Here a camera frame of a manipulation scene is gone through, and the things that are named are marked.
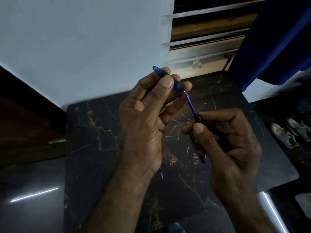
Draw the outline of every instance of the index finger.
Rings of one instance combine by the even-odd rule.
[[[171,70],[167,67],[163,67],[161,69],[168,74],[171,73]],[[148,89],[157,85],[160,79],[161,77],[155,71],[153,71],[151,74],[140,79],[138,83],[134,86],[134,88],[130,91],[127,97],[130,99],[141,100],[148,91]]]
[[[238,136],[247,136],[253,132],[243,111],[239,108],[201,112],[200,115],[205,121],[229,122],[234,133]]]

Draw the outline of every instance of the forearm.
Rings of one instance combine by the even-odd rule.
[[[269,219],[263,213],[255,194],[244,196],[238,207],[225,207],[237,233],[276,233]]]
[[[134,232],[150,178],[120,164],[92,212],[87,232]]]

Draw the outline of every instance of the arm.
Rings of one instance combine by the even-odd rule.
[[[204,124],[214,125],[228,135],[226,144],[218,144],[204,124],[194,121],[183,128],[183,133],[193,130],[200,149],[209,156],[212,190],[225,207],[236,232],[276,232],[256,196],[255,177],[261,146],[243,112],[234,108],[200,115]]]
[[[91,214],[88,233],[134,232],[149,182],[162,162],[165,125],[186,103],[183,92],[172,91],[173,78],[180,81],[176,74],[160,79],[151,73],[137,83],[120,105],[123,152]],[[192,84],[184,82],[183,86],[189,91]],[[172,101],[159,115],[164,105]]]

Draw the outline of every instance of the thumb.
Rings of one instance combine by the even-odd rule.
[[[142,111],[143,115],[151,120],[156,121],[161,108],[168,98],[174,85],[174,79],[170,75],[161,78],[158,84],[150,93],[150,99]]]
[[[207,155],[210,157],[212,166],[221,166],[228,157],[218,145],[214,135],[201,123],[195,123],[193,125],[193,133],[197,142],[205,149]]]

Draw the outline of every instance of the sneaker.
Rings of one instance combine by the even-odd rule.
[[[271,124],[271,131],[276,136],[276,138],[289,149],[295,148],[296,146],[299,146],[297,143],[294,135],[290,132],[288,132],[286,129],[281,128],[276,123]]]
[[[311,141],[311,128],[303,123],[298,123],[292,118],[287,120],[288,124],[306,141]]]

